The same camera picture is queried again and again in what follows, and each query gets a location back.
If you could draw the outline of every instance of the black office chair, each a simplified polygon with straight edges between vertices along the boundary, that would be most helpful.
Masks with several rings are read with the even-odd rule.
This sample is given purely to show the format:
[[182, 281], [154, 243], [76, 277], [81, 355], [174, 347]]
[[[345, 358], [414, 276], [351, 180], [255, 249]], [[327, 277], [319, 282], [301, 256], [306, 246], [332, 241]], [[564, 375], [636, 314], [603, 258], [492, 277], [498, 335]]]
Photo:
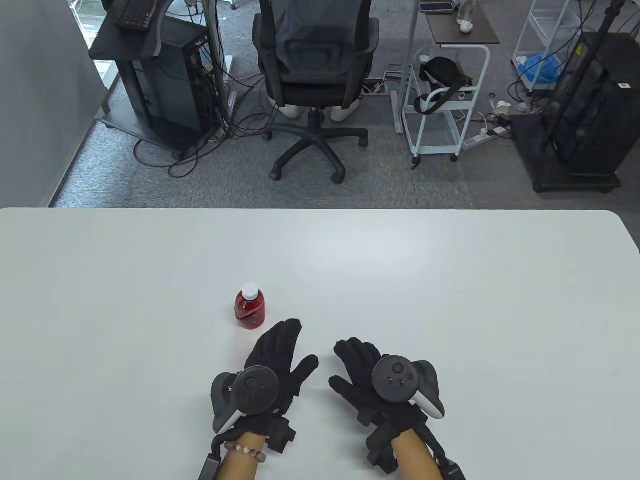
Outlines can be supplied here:
[[361, 147], [368, 146], [366, 129], [323, 129], [321, 124], [324, 108], [347, 109], [356, 101], [371, 71], [379, 23], [369, 18], [370, 8], [371, 0], [260, 0], [262, 13], [253, 19], [253, 44], [267, 93], [282, 107], [311, 107], [306, 128], [265, 127], [262, 136], [266, 140], [276, 131], [301, 138], [273, 165], [272, 180], [280, 180], [282, 168], [315, 145], [335, 168], [332, 182], [341, 184], [346, 169], [327, 140], [354, 136], [359, 137]]

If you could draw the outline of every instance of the forearm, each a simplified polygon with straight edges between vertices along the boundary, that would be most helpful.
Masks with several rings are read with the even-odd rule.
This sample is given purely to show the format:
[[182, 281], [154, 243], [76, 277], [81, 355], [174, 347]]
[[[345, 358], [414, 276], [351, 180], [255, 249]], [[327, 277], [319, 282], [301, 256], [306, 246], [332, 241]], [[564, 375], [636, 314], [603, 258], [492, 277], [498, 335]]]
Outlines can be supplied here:
[[391, 441], [403, 480], [442, 480], [431, 452], [413, 430]]
[[[266, 437], [245, 433], [237, 441], [239, 445], [261, 452], [264, 448]], [[229, 451], [225, 456], [218, 480], [254, 480], [259, 462], [242, 452]]]

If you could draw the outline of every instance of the bag strap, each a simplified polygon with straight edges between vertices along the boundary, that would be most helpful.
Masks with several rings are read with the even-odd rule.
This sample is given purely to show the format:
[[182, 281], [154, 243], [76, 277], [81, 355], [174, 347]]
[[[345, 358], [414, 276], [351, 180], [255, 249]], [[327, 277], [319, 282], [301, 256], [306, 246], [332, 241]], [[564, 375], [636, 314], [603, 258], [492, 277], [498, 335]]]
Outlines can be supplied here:
[[427, 111], [422, 111], [420, 109], [420, 100], [426, 100], [429, 98], [429, 94], [425, 93], [424, 95], [417, 97], [413, 101], [413, 108], [416, 111], [416, 113], [420, 113], [422, 115], [431, 115], [433, 112], [441, 108], [445, 103], [451, 100], [453, 96], [460, 91], [461, 88], [464, 88], [467, 85], [468, 85], [468, 78], [459, 77], [451, 84], [449, 89], [442, 94], [440, 99], [436, 102], [436, 104], [433, 107], [429, 108]]

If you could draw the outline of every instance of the blue plastic bag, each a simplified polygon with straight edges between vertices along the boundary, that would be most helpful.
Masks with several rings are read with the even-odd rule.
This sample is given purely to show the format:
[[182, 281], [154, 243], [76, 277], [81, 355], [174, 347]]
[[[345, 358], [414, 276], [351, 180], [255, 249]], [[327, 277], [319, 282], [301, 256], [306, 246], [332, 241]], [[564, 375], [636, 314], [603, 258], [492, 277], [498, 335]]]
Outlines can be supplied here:
[[560, 78], [560, 74], [562, 73], [560, 61], [555, 55], [551, 55], [551, 57], [547, 58], [545, 61], [542, 61], [543, 58], [544, 54], [539, 53], [538, 55], [527, 59], [524, 65], [518, 66], [518, 73], [522, 75], [522, 72], [525, 72], [524, 76], [530, 82], [533, 82], [538, 69], [542, 67], [542, 71], [540, 72], [537, 83], [540, 85], [556, 83]]

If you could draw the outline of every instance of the red bottle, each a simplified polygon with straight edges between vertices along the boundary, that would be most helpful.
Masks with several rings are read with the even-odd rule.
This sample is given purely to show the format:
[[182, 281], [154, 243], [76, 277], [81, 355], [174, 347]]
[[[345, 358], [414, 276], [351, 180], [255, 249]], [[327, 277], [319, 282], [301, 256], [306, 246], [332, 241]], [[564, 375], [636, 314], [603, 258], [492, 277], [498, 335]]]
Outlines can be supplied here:
[[247, 283], [236, 297], [236, 318], [247, 330], [264, 323], [264, 295], [255, 283]]

